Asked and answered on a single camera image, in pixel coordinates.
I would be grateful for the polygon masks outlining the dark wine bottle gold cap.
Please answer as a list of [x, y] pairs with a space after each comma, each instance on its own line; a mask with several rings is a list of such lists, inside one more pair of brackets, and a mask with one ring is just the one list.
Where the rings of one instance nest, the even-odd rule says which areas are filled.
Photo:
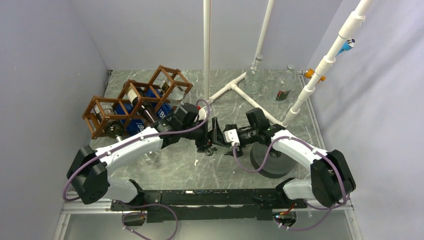
[[[148, 98], [156, 98], [156, 95], [152, 92], [150, 88], [147, 89], [145, 92], [140, 86], [136, 87], [137, 92], [142, 97], [148, 97]], [[152, 105], [151, 101], [142, 101], [137, 96], [136, 92], [129, 86], [128, 89], [125, 91], [126, 96], [131, 101], [131, 104], [133, 107], [135, 107], [139, 102], [142, 102], [140, 107], [138, 108], [138, 113], [149, 123], [153, 124], [154, 122], [159, 120], [159, 117], [157, 116], [156, 112], [154, 111], [154, 107]]]

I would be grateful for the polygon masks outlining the tall clear bottle black label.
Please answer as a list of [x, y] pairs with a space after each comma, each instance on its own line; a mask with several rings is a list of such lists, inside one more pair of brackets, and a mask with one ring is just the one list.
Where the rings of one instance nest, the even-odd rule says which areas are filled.
[[198, 153], [204, 153], [206, 156], [213, 156], [218, 149], [214, 146], [202, 146], [196, 148]]

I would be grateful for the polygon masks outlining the clear bottle red black label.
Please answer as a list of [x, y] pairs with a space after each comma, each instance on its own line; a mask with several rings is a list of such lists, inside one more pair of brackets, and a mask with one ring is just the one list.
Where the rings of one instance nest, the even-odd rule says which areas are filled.
[[250, 68], [246, 70], [244, 90], [247, 94], [254, 95], [260, 92], [262, 80], [264, 78], [262, 61], [263, 56], [261, 54], [257, 54]]

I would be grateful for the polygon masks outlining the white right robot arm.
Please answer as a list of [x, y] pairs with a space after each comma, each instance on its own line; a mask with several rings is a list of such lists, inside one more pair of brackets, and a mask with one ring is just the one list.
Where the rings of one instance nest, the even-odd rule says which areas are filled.
[[251, 160], [253, 168], [246, 172], [276, 178], [275, 171], [287, 162], [296, 162], [309, 171], [307, 179], [292, 178], [277, 186], [275, 200], [280, 207], [287, 208], [297, 199], [316, 200], [328, 209], [347, 203], [356, 183], [341, 151], [315, 147], [282, 125], [271, 124], [260, 108], [249, 110], [246, 117], [248, 126], [227, 124], [223, 130], [237, 165], [241, 165], [239, 157], [245, 146], [259, 144], [263, 146], [261, 156]]

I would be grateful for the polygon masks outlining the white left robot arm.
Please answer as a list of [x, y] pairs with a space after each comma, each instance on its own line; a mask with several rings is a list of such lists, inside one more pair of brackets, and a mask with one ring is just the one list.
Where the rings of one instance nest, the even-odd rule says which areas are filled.
[[208, 103], [203, 108], [185, 103], [167, 117], [127, 139], [95, 150], [89, 145], [80, 148], [66, 175], [63, 200], [70, 201], [67, 191], [73, 187], [77, 193], [76, 199], [85, 205], [107, 198], [124, 202], [131, 210], [139, 209], [144, 203], [143, 189], [132, 179], [113, 178], [113, 172], [143, 154], [164, 149], [180, 139], [210, 143], [207, 138], [210, 115]]

